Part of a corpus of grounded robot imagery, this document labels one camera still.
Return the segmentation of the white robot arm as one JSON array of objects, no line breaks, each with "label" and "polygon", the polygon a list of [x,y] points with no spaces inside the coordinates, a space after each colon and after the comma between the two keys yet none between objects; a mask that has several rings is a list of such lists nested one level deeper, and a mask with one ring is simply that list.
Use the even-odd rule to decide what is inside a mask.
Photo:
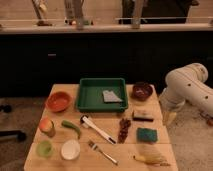
[{"label": "white robot arm", "polygon": [[169,125],[186,101],[213,116],[213,88],[205,84],[208,70],[200,63],[174,69],[165,77],[166,87],[159,96],[163,124]]}]

